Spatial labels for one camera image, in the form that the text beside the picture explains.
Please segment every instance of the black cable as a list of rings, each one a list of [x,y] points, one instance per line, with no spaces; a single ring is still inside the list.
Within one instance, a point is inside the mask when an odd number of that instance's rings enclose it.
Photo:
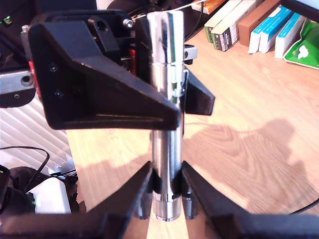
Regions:
[[[313,208],[315,205],[318,205],[318,204],[319,204],[319,198],[317,200],[315,200],[314,202],[310,203],[309,205],[307,205],[307,206],[305,206],[303,208],[300,208],[297,211],[294,211],[294,212],[290,213],[290,215],[303,213],[303,212],[309,210],[310,208]]]
[[[28,183],[28,185],[25,187],[24,189],[24,193],[26,193],[27,191],[29,191],[29,186],[31,185],[31,183],[33,182],[33,180],[35,178],[37,178],[39,176],[39,174],[41,173],[42,169],[45,167],[45,165],[47,164],[47,162],[49,161],[50,158],[50,154],[45,151],[43,148],[37,148],[37,147],[31,147],[31,146],[9,146],[9,147],[3,147],[0,148],[0,150],[2,149],[10,149],[10,148],[25,148],[25,149],[34,149],[34,150],[41,150],[43,152],[46,153],[46,158],[44,160],[44,162],[40,165],[40,167],[38,168],[38,170],[34,173],[33,177],[31,178],[30,182]]]
[[[201,8],[200,8],[200,16],[199,19],[195,25],[195,27],[193,28],[193,30],[185,37],[185,41],[188,41],[190,39],[190,37],[192,36],[192,34],[196,31],[196,29],[198,28],[199,22],[203,16],[203,12],[204,12],[204,2],[201,2]]]
[[[75,172],[75,171],[76,171],[76,169],[73,169],[73,170],[65,172],[65,173],[61,173],[61,172],[52,173],[52,174],[50,174],[50,177],[60,177],[60,176],[66,177],[65,174],[72,173],[72,172]]]

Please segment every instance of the cable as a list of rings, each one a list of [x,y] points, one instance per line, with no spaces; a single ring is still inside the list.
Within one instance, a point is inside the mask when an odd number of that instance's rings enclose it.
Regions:
[[[26,193],[28,191],[29,186],[33,182],[33,180],[38,177],[38,175],[41,173],[42,169],[46,166],[47,162],[49,161],[50,154],[47,151],[45,151],[43,148],[37,148],[37,147],[31,147],[31,146],[9,146],[9,147],[0,148],[0,150],[2,150],[2,149],[10,149],[10,148],[34,149],[34,150],[41,150],[41,151],[46,153],[46,158],[45,158],[44,162],[40,165],[38,170],[34,173],[33,177],[30,180],[30,182],[28,183],[28,185],[24,189],[23,192]]]
[[[193,4],[197,4],[197,3],[200,3],[200,2],[204,2],[204,1],[207,1],[207,0],[194,1],[194,2],[192,2],[192,3],[190,3],[190,4],[187,4],[187,5],[184,5],[184,6],[178,7],[178,8],[174,8],[174,9],[171,9],[171,10],[167,10],[167,11],[177,11],[177,10],[181,10],[181,9],[186,8],[186,7],[189,7],[189,6],[193,5]],[[143,15],[140,15],[140,16],[137,16],[137,17],[134,17],[134,18],[133,18],[133,20],[135,20],[135,19],[139,19],[139,18],[141,18],[141,17],[145,17],[145,16],[146,16],[146,14],[143,14]]]
[[[201,8],[200,8],[200,16],[199,16],[199,19],[195,25],[195,27],[193,28],[193,30],[185,37],[185,41],[189,40],[190,37],[192,36],[192,34],[196,31],[196,29],[198,28],[198,25],[199,25],[199,22],[203,16],[203,12],[204,12],[204,2],[202,1],[201,2]]]
[[[315,205],[318,205],[318,204],[319,204],[319,198],[317,200],[315,200],[314,202],[310,203],[309,205],[307,205],[303,208],[300,208],[297,211],[290,213],[290,215],[303,213],[303,212],[309,210],[310,208],[313,208]]]
[[[75,171],[76,171],[76,169],[73,169],[73,170],[65,172],[65,173],[61,173],[61,172],[52,173],[52,174],[50,174],[50,177],[59,177],[59,176],[66,177],[65,174],[72,173],[72,172],[75,172]]]
[[[143,15],[145,15],[145,13],[149,13],[150,11],[153,11],[153,10],[155,10],[155,11],[162,11],[162,9],[161,9],[159,6],[157,6],[157,5],[146,5],[146,6],[142,6],[142,7],[139,7],[139,8],[137,8],[137,9],[131,11],[128,15],[129,15],[130,17],[132,17],[132,16],[134,16],[134,15],[138,15],[138,14],[143,14]]]

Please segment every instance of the cardboard box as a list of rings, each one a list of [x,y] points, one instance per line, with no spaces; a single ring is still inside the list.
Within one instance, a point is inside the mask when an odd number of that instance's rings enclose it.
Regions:
[[[238,24],[239,42],[249,46],[251,32],[272,13],[280,4],[280,0],[265,0]]]
[[[262,31],[278,16],[283,6],[277,7],[262,23],[260,23],[250,34],[248,53],[255,53],[259,49],[260,35]]]
[[[250,14],[262,0],[242,0],[211,32],[215,49],[226,51],[238,38],[237,24]]]
[[[210,31],[221,22],[242,0],[230,0],[228,1],[217,13],[205,23],[205,30],[209,42],[212,42]]]
[[[277,15],[274,20],[262,31],[260,35],[259,51],[266,53],[275,45],[276,36],[284,27],[287,21],[294,14],[293,11],[282,6],[282,11]]]
[[[299,36],[300,29],[305,19],[306,18],[304,16],[294,13],[284,28],[279,32],[275,43],[276,58],[283,58],[284,53],[291,47],[296,37]]]
[[[224,3],[226,0],[208,0],[204,2],[204,14],[211,14],[213,11],[215,11],[222,3]],[[197,4],[192,4],[191,8],[196,11],[201,11],[201,2]]]

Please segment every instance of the hole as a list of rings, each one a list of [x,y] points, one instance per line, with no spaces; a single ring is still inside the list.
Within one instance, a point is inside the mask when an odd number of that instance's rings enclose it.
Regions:
[[[96,25],[98,26],[98,29],[99,29],[100,31],[107,31],[107,30],[108,30],[108,28],[106,27],[105,23],[102,22],[102,21],[98,21],[98,22],[96,23]]]
[[[23,86],[30,86],[33,84],[33,79],[30,76],[23,76],[21,78],[21,84]]]
[[[25,82],[25,83],[28,83],[30,81],[30,77],[28,76],[23,76],[22,77],[22,81]]]

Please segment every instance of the white box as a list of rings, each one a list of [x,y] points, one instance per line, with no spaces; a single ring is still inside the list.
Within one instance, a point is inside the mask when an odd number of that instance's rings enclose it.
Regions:
[[[276,36],[294,14],[293,11],[283,6],[281,7],[283,8],[283,10],[260,34],[259,51],[262,53],[268,52],[269,49],[275,44]]]
[[[275,57],[278,59],[282,59],[284,53],[288,50],[288,48],[293,43],[293,40],[299,35],[300,29],[305,21],[305,17],[301,16],[298,13],[294,13],[294,15],[289,19],[284,28],[280,31],[278,36],[276,37],[275,43]]]
[[[280,14],[283,10],[283,6],[276,8],[262,23],[260,23],[251,33],[249,40],[248,53],[256,53],[259,48],[260,35],[262,31],[274,20],[274,18]]]
[[[212,29],[224,19],[242,0],[229,0],[217,13],[215,13],[210,20],[205,23],[205,27]]]
[[[211,30],[215,49],[226,51],[239,39],[237,24],[263,0],[242,0],[218,25]]]
[[[217,13],[215,13],[207,23],[205,23],[205,30],[209,42],[213,42],[212,29],[222,21],[242,0],[229,0]]]

